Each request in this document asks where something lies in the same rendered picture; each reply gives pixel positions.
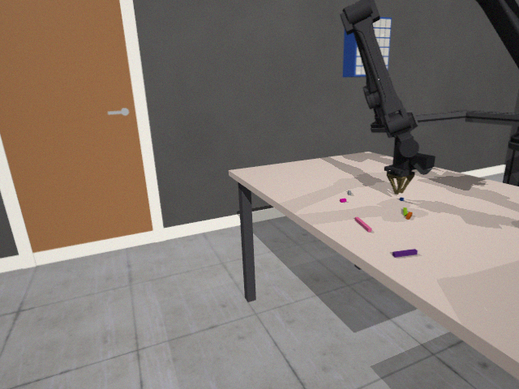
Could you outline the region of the pink rod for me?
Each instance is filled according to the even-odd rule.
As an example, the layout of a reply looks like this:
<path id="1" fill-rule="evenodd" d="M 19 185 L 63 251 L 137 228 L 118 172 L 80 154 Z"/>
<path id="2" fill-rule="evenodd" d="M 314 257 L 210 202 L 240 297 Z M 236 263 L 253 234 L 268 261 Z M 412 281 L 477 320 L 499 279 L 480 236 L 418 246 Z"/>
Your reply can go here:
<path id="1" fill-rule="evenodd" d="M 355 217 L 355 221 L 358 222 L 367 232 L 371 232 L 371 227 L 363 222 L 359 217 Z"/>

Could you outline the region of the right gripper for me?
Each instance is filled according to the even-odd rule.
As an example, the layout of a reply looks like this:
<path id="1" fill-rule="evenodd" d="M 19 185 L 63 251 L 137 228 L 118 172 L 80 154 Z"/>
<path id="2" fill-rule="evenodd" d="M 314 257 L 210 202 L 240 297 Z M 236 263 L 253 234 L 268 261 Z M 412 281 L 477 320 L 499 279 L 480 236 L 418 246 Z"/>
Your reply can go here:
<path id="1" fill-rule="evenodd" d="M 384 166 L 384 171 L 387 171 L 387 177 L 390 181 L 394 194 L 398 195 L 399 192 L 403 193 L 405 188 L 409 185 L 411 180 L 414 178 L 415 172 L 412 172 L 412 170 L 416 168 L 411 169 L 397 169 L 396 167 L 396 158 L 397 158 L 397 151 L 394 151 L 393 153 L 393 163 L 389 166 Z M 390 171 L 389 171 L 390 170 Z M 394 178 L 397 180 L 397 189 L 395 186 Z M 406 182 L 405 179 L 407 178 Z M 405 182 L 405 184 L 404 184 Z M 404 184 L 404 185 L 403 185 Z M 403 186 L 403 187 L 402 187 Z M 402 188 L 402 189 L 401 189 Z"/>

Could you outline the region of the purple rod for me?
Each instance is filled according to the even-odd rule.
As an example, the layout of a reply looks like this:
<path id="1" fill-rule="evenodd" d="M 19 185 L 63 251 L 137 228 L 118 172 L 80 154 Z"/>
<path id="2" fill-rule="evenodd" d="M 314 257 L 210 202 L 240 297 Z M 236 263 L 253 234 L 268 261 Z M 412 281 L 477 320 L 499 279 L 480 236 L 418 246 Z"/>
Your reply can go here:
<path id="1" fill-rule="evenodd" d="M 414 255 L 414 254 L 418 254 L 418 251 L 416 249 L 412 249 L 412 250 L 400 250 L 400 251 L 394 251 L 392 253 L 392 256 L 394 258 L 396 257 L 401 257 L 401 256 L 408 256 L 408 255 Z"/>

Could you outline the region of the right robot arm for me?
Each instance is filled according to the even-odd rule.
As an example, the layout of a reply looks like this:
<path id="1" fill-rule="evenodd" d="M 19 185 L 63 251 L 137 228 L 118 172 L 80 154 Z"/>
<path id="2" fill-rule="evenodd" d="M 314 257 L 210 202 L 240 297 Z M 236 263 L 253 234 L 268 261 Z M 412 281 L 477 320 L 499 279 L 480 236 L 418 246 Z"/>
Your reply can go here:
<path id="1" fill-rule="evenodd" d="M 369 109 L 375 113 L 371 128 L 385 128 L 388 137 L 395 138 L 394 151 L 400 152 L 397 153 L 395 168 L 416 168 L 420 174 L 428 174 L 434 167 L 435 156 L 418 153 L 419 145 L 411 135 L 414 120 L 403 108 L 393 88 L 375 37 L 373 23 L 380 20 L 375 0 L 356 2 L 344 8 L 340 15 L 346 34 L 354 33 L 362 59 L 367 78 L 363 91 Z M 400 113 L 395 114 L 397 111 Z"/>

